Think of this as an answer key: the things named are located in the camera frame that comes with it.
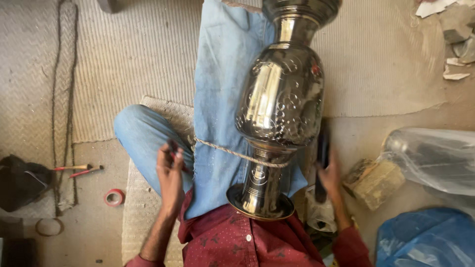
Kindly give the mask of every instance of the metal vase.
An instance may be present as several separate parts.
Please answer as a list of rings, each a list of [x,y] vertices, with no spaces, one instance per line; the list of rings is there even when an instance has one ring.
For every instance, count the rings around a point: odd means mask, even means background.
[[[263,162],[285,163],[320,130],[323,68],[308,46],[314,33],[338,14],[339,0],[264,0],[275,27],[274,42],[251,65],[236,112],[236,128]],[[281,169],[251,162],[244,183],[228,201],[258,220],[291,216],[294,205],[280,192]]]

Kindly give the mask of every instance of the red shirt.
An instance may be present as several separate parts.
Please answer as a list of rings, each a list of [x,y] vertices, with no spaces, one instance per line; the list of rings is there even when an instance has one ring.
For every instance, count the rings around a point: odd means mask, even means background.
[[[178,232],[180,242],[188,242],[182,251],[184,266],[324,267],[322,257],[296,213],[285,220],[264,222],[245,217],[227,204],[184,220],[191,192],[186,193],[181,207]],[[368,249],[353,227],[339,234],[332,249],[340,267],[372,266]],[[126,267],[164,267],[164,264],[137,255]]]

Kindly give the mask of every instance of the woven mat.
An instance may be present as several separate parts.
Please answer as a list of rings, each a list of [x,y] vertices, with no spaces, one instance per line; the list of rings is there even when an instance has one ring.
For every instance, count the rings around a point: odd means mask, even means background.
[[[77,6],[69,1],[0,1],[0,152],[52,168],[72,162],[71,85]],[[54,218],[74,204],[74,181],[2,216]]]
[[[114,138],[115,115],[142,95],[193,105],[200,1],[125,0],[113,15],[77,2],[75,143]],[[417,19],[414,5],[344,1],[317,32],[311,47],[324,64],[326,116],[406,114],[445,101],[440,24],[437,16]]]
[[[143,97],[140,103],[167,119],[185,142],[188,136],[194,136],[192,107],[149,96]],[[150,227],[155,222],[157,212],[162,206],[160,196],[149,186],[132,160],[129,164],[126,194],[122,225],[122,262],[124,265],[140,252]],[[179,225],[180,223],[177,221],[171,233],[165,258],[167,267],[183,266],[181,250],[184,245],[178,241]]]

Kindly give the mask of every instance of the jeans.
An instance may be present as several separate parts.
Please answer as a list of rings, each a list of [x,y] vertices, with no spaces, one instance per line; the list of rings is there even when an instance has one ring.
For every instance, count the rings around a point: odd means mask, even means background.
[[[274,37],[273,26],[262,14],[205,0],[199,31],[195,71],[194,127],[198,138],[250,154],[247,141],[234,125],[242,86],[250,64]],[[221,150],[197,143],[194,153],[185,146],[168,122],[143,105],[121,111],[114,121],[115,135],[150,186],[160,194],[155,170],[157,150],[168,138],[184,149],[185,164],[194,177],[183,172],[183,189],[193,189],[185,219],[200,216],[227,204],[229,186],[244,182],[248,162]],[[281,192],[291,197],[307,185],[296,162],[283,169]]]

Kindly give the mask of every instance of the man's left hand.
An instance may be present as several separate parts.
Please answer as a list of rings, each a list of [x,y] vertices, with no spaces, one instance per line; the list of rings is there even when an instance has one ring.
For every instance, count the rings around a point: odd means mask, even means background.
[[[161,191],[161,211],[177,216],[185,198],[181,169],[183,167],[183,149],[178,148],[172,159],[167,143],[160,147],[157,155],[157,175]]]

